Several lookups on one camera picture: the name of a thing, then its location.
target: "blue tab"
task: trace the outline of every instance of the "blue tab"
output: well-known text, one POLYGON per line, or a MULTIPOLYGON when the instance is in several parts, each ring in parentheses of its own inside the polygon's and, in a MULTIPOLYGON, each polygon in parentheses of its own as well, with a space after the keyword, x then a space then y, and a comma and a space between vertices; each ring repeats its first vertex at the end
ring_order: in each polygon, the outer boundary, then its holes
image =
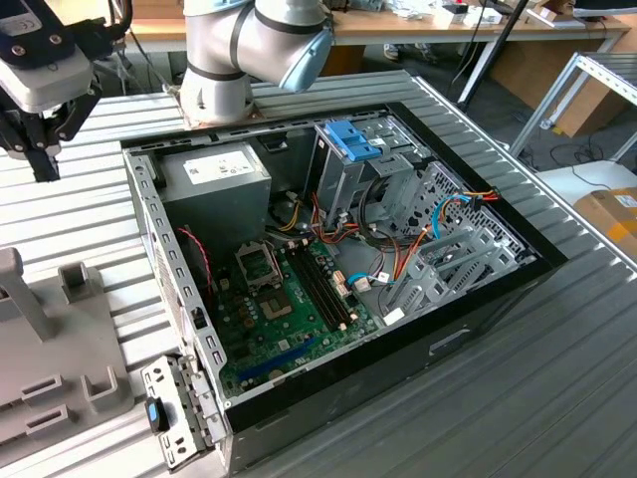
POLYGON ((325 124, 331 138, 342 147, 352 162, 366 161, 382 155, 382 151, 367 142, 365 135, 349 121, 334 121, 325 124))
POLYGON ((150 421, 157 420, 157 405, 155 405, 154 403, 151 403, 148 406, 148 416, 150 417, 150 421))

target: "chip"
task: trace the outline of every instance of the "chip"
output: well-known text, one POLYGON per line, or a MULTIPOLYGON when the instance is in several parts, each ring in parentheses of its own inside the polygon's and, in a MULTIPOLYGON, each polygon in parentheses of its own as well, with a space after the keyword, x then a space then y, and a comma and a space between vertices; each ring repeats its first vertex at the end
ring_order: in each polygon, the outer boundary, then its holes
POLYGON ((257 298, 259 307, 269 321, 292 313, 292 303, 283 289, 269 291, 257 298))

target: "metal shelf frame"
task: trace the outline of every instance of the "metal shelf frame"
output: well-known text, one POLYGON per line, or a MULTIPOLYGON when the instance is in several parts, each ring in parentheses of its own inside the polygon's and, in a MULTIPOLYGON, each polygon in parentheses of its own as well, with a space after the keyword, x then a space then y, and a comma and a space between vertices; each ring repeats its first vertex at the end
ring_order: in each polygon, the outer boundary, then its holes
MULTIPOLYGON (((518 157, 523 151, 529 142, 529 137, 538 126, 544 129, 552 127, 570 106, 578 93, 574 87, 571 87, 566 93, 551 117, 544 119, 546 111, 564 92, 578 70, 581 70, 586 78, 594 78, 637 106, 637 53, 575 53, 512 144, 511 155, 513 157, 518 157)), ((619 148, 610 160, 618 161, 621 159, 635 142, 637 142, 637 132, 619 148)))

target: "screw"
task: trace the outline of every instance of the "screw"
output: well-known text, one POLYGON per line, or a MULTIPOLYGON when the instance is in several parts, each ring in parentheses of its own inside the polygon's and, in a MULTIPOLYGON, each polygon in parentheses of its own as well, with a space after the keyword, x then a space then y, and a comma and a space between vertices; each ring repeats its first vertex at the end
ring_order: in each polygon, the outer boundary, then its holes
POLYGON ((24 49, 24 47, 21 47, 20 45, 14 45, 13 48, 11 49, 11 52, 16 57, 22 57, 27 54, 27 51, 24 49))

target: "motherboard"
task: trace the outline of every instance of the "motherboard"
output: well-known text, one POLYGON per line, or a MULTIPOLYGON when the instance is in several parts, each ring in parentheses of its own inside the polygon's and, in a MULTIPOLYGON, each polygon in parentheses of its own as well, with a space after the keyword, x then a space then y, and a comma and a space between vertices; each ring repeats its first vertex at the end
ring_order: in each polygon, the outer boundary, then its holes
POLYGON ((217 310, 211 316, 228 358, 221 370, 228 396, 297 368, 301 372, 305 363, 378 330, 353 293, 339 287, 337 266, 323 244, 294 249, 264 244, 265 251, 256 252, 260 246, 218 274, 217 310), (279 284, 255 290, 251 284, 272 273, 270 264, 279 284))

